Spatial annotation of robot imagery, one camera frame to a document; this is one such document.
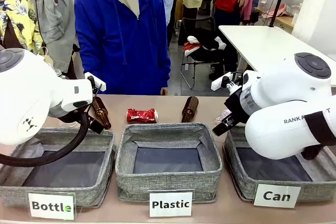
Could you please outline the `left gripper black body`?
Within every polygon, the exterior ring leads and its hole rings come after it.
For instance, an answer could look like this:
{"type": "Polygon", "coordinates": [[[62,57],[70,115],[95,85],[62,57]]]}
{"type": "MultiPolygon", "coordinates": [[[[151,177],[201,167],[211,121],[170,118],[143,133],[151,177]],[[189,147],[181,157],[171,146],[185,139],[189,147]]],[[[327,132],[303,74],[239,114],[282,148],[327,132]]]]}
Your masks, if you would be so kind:
{"type": "Polygon", "coordinates": [[[88,115],[88,118],[89,118],[89,129],[97,134],[100,134],[104,130],[104,126],[92,116],[88,115]]]}

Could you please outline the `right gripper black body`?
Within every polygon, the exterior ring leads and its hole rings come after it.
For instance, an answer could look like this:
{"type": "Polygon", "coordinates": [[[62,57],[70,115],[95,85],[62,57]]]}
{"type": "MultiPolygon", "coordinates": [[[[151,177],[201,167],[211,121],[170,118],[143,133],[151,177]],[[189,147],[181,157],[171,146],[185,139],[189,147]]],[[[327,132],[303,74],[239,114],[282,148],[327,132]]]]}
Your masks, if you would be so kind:
{"type": "Polygon", "coordinates": [[[244,111],[240,103],[241,91],[235,91],[224,102],[225,106],[230,110],[229,115],[233,115],[235,118],[235,125],[238,123],[244,123],[249,119],[249,115],[244,111]]]}

